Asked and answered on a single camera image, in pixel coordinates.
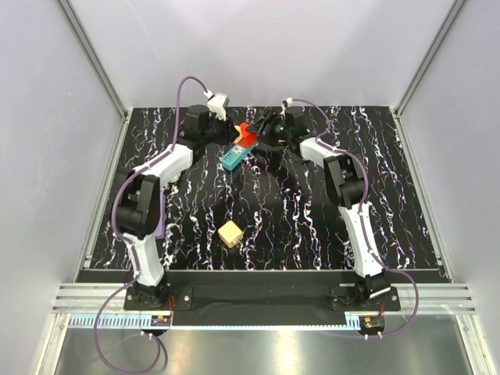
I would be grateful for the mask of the red cube socket adapter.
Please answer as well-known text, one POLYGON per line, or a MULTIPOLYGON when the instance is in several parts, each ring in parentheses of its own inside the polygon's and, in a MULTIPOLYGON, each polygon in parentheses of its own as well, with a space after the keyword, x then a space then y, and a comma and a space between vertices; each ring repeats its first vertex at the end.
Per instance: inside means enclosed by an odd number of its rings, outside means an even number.
POLYGON ((240 125, 241 139, 237 142, 240 146, 250 148, 257 142, 257 134, 248 130, 249 124, 242 123, 240 125))

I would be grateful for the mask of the teal power strip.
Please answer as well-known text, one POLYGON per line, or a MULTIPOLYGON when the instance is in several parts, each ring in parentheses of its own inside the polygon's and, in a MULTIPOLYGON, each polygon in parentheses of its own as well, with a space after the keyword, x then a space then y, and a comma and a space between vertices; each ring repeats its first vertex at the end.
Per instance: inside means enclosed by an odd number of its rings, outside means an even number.
POLYGON ((254 142, 250 146, 234 145, 228 152, 226 152, 221 158, 221 165, 226 171, 233 171, 238 167, 242 160, 250 154, 250 152, 257 145, 254 142))

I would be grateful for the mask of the beige cube plug adapter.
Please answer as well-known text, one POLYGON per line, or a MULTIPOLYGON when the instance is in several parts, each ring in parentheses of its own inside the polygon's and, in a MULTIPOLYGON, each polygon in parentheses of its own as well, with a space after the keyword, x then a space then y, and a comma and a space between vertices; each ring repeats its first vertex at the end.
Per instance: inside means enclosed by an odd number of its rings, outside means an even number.
POLYGON ((233 248, 236 246, 243 238, 243 231, 241 228, 232 220, 227 221, 223 226, 221 226, 217 231, 222 242, 228 247, 233 248))

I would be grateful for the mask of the purple power strip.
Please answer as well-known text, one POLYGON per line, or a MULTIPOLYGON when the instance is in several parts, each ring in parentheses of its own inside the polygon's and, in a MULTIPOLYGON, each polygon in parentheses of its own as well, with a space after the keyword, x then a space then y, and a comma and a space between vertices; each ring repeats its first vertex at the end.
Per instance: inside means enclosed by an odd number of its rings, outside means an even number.
POLYGON ((164 236, 165 236, 165 220, 166 220, 166 212, 165 212, 166 199, 165 199, 165 195, 162 191, 160 192, 159 197, 160 197, 159 220, 158 220, 155 232, 154 232, 155 239, 157 239, 157 240, 164 238, 164 236))

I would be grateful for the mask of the yellow cube plug adapter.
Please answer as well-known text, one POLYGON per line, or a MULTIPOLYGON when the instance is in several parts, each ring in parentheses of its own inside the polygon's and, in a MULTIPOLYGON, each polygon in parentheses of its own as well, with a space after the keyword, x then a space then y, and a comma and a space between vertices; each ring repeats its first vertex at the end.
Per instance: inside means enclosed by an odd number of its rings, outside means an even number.
POLYGON ((242 132, 238 131, 237 137, 234 139, 234 144, 238 144, 243 138, 242 132))

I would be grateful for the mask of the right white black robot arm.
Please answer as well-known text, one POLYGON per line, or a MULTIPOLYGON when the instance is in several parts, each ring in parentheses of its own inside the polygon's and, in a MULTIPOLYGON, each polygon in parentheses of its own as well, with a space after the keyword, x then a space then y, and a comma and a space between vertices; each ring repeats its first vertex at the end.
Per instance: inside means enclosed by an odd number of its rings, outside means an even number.
POLYGON ((254 134, 265 145, 286 145, 298 157, 323 169, 327 196, 345 222, 354 271, 359 277, 344 303, 357 303, 367 310, 375 308, 391 285, 374 240, 368 210, 369 181, 361 155, 313 136, 305 125, 303 111, 296 107, 283 109, 280 114, 267 109, 263 116, 244 127, 244 132, 254 134))

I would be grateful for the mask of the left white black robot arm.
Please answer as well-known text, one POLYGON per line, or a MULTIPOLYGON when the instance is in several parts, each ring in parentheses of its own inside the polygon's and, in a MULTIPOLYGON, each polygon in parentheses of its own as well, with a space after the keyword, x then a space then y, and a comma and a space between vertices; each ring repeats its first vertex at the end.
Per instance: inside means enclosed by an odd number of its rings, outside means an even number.
POLYGON ((161 309, 169 298, 166 271, 157 250, 157 231, 165 219, 164 189, 205 154, 210 143, 230 144, 238 137, 227 115, 227 103, 211 99, 188 108, 176 123, 172 143, 148 162, 120 174, 111 211, 111 224, 130 256, 133 279, 125 284, 151 309, 161 309))

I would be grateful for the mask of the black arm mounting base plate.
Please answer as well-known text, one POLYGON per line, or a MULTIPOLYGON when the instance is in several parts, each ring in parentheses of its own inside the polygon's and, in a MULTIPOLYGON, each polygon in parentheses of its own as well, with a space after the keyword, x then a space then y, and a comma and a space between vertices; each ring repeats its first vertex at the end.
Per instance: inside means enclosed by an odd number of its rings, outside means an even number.
POLYGON ((427 286, 445 284, 436 270, 389 273, 391 291, 368 302, 352 300, 361 279, 351 270, 170 270, 161 288, 175 300, 177 326, 333 326, 346 312, 410 316, 423 308, 427 286))

